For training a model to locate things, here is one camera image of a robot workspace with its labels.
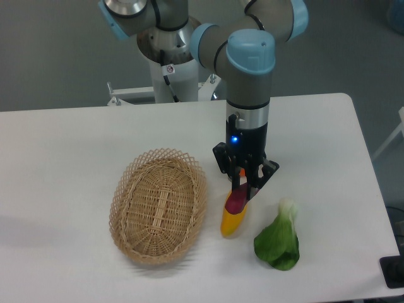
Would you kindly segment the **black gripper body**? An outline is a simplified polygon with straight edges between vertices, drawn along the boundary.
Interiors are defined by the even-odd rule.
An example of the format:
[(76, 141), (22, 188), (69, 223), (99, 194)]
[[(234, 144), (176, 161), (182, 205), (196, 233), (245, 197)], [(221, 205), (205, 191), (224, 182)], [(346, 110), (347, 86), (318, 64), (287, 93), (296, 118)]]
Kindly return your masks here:
[(262, 177), (266, 183), (279, 169), (279, 165), (266, 158), (265, 146), (268, 125), (255, 129), (242, 129), (236, 125), (238, 117), (228, 116), (225, 141), (213, 148), (218, 167), (230, 178), (230, 165), (237, 164), (245, 170), (246, 177)]

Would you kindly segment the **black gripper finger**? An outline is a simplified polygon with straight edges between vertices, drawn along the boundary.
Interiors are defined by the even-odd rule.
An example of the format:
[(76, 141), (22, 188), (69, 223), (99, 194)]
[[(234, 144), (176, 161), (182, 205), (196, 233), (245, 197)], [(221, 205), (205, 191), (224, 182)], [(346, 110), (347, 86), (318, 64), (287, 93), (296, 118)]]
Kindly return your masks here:
[(248, 202), (250, 202), (250, 200), (252, 200), (253, 197), (255, 197), (255, 195), (259, 192), (259, 190), (266, 184), (266, 179), (264, 176), (248, 177), (246, 184), (247, 189), (245, 204), (248, 204)]
[(232, 191), (236, 190), (240, 186), (241, 170), (242, 168), (239, 167), (237, 164), (232, 163), (230, 165), (230, 178), (232, 183), (231, 187)]

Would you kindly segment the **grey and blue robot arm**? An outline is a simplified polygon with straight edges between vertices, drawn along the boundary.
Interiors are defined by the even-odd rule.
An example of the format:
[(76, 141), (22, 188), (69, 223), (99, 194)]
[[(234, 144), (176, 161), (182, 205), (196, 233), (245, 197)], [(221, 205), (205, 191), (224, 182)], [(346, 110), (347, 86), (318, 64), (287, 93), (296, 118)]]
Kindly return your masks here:
[(226, 140), (213, 153), (232, 182), (231, 213), (240, 213), (278, 170), (264, 151), (275, 46), (302, 34), (303, 1), (244, 1), (244, 16), (221, 27), (199, 24), (187, 1), (100, 1), (119, 39), (136, 37), (149, 63), (155, 101), (195, 101), (198, 68), (227, 84)]

